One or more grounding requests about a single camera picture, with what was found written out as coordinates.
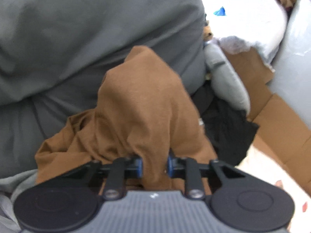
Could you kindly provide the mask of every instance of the gray blanket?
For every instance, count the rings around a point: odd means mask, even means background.
[[[134,45],[196,91],[203,22],[201,0],[0,0],[0,178],[36,168],[42,141],[96,105],[105,72]]]

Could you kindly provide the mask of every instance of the cardboard flap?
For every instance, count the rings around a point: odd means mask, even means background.
[[[304,188],[311,182],[311,137],[286,163],[295,180]]]
[[[225,54],[249,94],[251,112],[248,119],[254,120],[272,96],[266,83],[272,79],[273,73],[263,64],[261,57],[253,48],[236,55],[226,52]]]
[[[298,115],[274,94],[254,122],[260,125],[259,136],[276,155],[287,163],[302,151],[310,138],[310,130]]]

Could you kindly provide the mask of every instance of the gray pillow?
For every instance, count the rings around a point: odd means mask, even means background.
[[[248,92],[240,77],[226,58],[221,48],[213,43],[204,48],[205,61],[211,72],[211,87],[215,95],[236,110],[250,112]]]

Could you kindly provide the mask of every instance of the white fabric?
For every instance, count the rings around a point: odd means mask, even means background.
[[[271,61],[287,25],[286,12],[275,0],[202,1],[214,37],[226,51],[236,54],[253,46],[264,62]],[[221,7],[227,16],[214,15]]]
[[[272,185],[281,180],[284,190],[293,198],[295,203],[295,214],[291,221],[290,232],[311,232],[311,198],[274,160],[256,147],[251,146],[246,158],[237,168]],[[306,202],[309,208],[303,212],[303,205]]]
[[[297,0],[273,68],[270,83],[311,129],[311,0]]]

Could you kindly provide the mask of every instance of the red stain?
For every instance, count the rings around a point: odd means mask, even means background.
[[[304,205],[302,205],[302,212],[306,212],[308,209],[308,203],[306,202]]]

